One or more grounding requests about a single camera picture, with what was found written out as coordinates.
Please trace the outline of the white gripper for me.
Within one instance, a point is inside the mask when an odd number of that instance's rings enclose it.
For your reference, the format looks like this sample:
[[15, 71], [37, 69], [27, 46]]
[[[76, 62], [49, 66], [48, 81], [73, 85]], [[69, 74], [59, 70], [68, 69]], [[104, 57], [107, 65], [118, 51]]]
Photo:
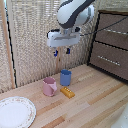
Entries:
[[[80, 40], [78, 32], [62, 34], [59, 29], [53, 29], [47, 33], [47, 45], [49, 47], [60, 47], [77, 44]], [[67, 48], [66, 54], [70, 54], [71, 49]], [[58, 50], [55, 50], [54, 56], [57, 57]]]

